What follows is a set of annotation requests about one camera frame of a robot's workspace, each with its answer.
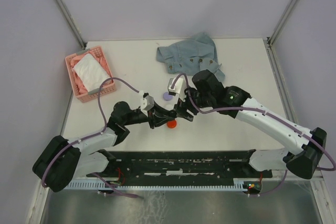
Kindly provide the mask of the purple earbud case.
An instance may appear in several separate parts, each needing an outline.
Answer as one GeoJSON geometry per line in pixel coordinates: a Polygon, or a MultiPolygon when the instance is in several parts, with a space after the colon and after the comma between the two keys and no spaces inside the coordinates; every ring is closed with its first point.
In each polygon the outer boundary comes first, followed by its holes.
{"type": "Polygon", "coordinates": [[[170,95],[168,92],[164,92],[162,97],[165,101],[171,101],[173,99],[173,96],[170,95]]]}

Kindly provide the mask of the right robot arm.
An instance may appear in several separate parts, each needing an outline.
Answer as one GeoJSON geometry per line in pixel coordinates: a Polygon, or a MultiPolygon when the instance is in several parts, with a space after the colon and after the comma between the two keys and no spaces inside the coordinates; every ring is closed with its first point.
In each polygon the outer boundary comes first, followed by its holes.
{"type": "Polygon", "coordinates": [[[194,115],[213,112],[228,115],[250,124],[282,145],[281,149],[250,150],[241,164],[243,175],[254,177],[265,170],[288,170],[303,179],[313,177],[325,154],[325,130],[319,127],[310,130],[273,113],[243,89],[224,86],[208,70],[195,74],[192,82],[194,87],[191,88],[187,77],[180,74],[168,83],[168,92],[178,95],[180,107],[194,115]]]}

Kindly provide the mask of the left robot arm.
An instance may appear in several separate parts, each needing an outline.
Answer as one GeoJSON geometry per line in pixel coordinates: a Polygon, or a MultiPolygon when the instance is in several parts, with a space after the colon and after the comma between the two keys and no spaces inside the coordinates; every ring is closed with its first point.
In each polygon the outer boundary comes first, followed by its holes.
{"type": "Polygon", "coordinates": [[[148,123],[150,128],[159,127],[176,118],[174,110],[164,109],[157,104],[149,110],[131,109],[124,102],[114,105],[106,125],[89,136],[66,139],[57,135],[35,161],[32,171],[41,180],[41,185],[53,192],[63,190],[72,179],[91,173],[112,176],[116,164],[107,147],[120,144],[129,134],[128,125],[148,123]]]}

